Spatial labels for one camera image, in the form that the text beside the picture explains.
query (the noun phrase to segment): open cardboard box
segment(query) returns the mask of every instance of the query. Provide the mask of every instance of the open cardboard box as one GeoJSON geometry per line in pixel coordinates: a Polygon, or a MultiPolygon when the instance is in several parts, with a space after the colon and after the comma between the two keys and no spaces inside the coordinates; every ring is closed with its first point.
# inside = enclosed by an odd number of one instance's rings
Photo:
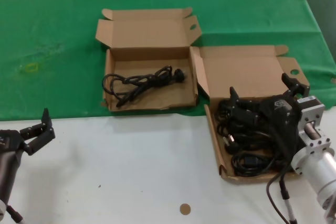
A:
{"type": "MultiPolygon", "coordinates": [[[[116,108],[117,99],[103,92],[110,111],[164,110],[196,106],[197,79],[190,45],[201,36],[192,9],[108,10],[107,19],[98,21],[96,39],[107,45],[105,74],[124,77],[155,73],[170,65],[180,68],[186,78],[182,83],[152,88],[133,102],[116,108]]],[[[106,87],[112,77],[107,79],[106,87]]],[[[133,89],[133,85],[115,82],[116,92],[133,89]]]]}
{"type": "Polygon", "coordinates": [[[288,52],[287,46],[193,47],[192,51],[198,83],[210,98],[205,111],[219,174],[223,179],[239,182],[260,182],[274,177],[275,173],[248,178],[235,175],[230,163],[232,156],[225,151],[223,139],[217,134],[214,112],[219,101],[230,97],[231,86],[240,98],[258,100],[287,90],[281,80],[284,72],[309,85],[296,59],[281,57],[288,52]],[[292,75],[292,70],[299,73],[292,75]]]}

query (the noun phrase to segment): white table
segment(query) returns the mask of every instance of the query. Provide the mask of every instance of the white table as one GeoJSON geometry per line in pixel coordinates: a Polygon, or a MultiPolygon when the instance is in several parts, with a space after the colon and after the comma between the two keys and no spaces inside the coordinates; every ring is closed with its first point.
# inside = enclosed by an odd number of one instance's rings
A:
{"type": "MultiPolygon", "coordinates": [[[[336,108],[322,127],[336,147],[336,108]]],[[[233,185],[218,175],[207,120],[178,114],[53,120],[56,139],[24,154],[10,205],[28,224],[282,223],[266,184],[233,185]],[[184,216],[180,205],[191,213],[184,216]]],[[[1,122],[20,130],[38,121],[1,122]]],[[[302,178],[287,182],[300,223],[324,223],[302,178]]],[[[287,216],[278,183],[271,187],[287,216]]],[[[3,222],[14,224],[9,215],[3,222]]]]}

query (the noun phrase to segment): small round sticker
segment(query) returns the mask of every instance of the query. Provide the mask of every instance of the small round sticker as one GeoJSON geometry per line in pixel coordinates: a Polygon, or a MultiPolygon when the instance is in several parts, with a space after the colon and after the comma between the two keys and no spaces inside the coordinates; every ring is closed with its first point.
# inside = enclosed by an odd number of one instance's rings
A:
{"type": "Polygon", "coordinates": [[[188,204],[182,204],[180,206],[180,212],[183,215],[188,215],[191,212],[191,208],[190,208],[190,206],[188,204]]]}

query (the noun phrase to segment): green cloth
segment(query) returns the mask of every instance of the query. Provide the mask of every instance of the green cloth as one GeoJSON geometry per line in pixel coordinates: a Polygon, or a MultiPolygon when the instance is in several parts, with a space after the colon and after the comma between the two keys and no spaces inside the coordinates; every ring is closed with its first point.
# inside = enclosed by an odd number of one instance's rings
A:
{"type": "MultiPolygon", "coordinates": [[[[198,46],[286,44],[311,94],[335,104],[336,65],[306,0],[1,0],[0,120],[38,119],[44,107],[53,118],[111,115],[100,105],[101,10],[189,6],[203,32],[198,46]]],[[[173,112],[202,115],[200,101],[173,112]]]]}

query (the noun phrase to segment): black cable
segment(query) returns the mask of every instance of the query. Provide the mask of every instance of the black cable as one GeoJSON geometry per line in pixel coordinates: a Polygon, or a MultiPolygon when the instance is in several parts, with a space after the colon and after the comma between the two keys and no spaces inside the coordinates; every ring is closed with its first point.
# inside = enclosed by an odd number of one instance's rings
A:
{"type": "Polygon", "coordinates": [[[218,121],[217,133],[224,137],[225,150],[232,155],[231,165],[237,176],[254,177],[282,168],[282,158],[262,122],[251,126],[232,118],[226,100],[219,103],[215,119],[218,121]],[[254,153],[258,150],[269,151],[270,155],[254,153]]]}
{"type": "Polygon", "coordinates": [[[172,75],[172,67],[166,66],[154,74],[146,74],[143,76],[131,76],[124,77],[115,73],[110,73],[104,76],[102,80],[102,87],[108,94],[115,96],[119,101],[116,105],[117,108],[123,106],[127,102],[133,101],[137,96],[145,92],[150,88],[159,88],[170,84],[172,81],[183,82],[185,77],[181,69],[176,69],[174,75],[172,75]],[[106,80],[112,77],[109,85],[109,89],[105,87],[106,80]],[[122,84],[132,84],[136,86],[129,92],[115,92],[113,85],[115,81],[121,81],[122,84]]]}
{"type": "Polygon", "coordinates": [[[6,211],[9,213],[15,223],[20,223],[23,220],[23,217],[15,211],[10,205],[7,206],[6,211]]]}
{"type": "Polygon", "coordinates": [[[269,201],[271,202],[272,206],[274,207],[275,211],[278,213],[278,215],[281,217],[281,219],[286,223],[286,224],[290,224],[290,222],[287,221],[287,219],[282,215],[282,213],[280,212],[280,210],[278,209],[278,207],[275,205],[272,196],[269,192],[269,187],[270,185],[276,181],[278,178],[284,176],[286,174],[286,172],[288,172],[291,169],[290,163],[288,165],[286,165],[277,175],[275,175],[273,178],[271,178],[271,180],[267,183],[266,185],[266,194],[268,196],[269,201]]]}

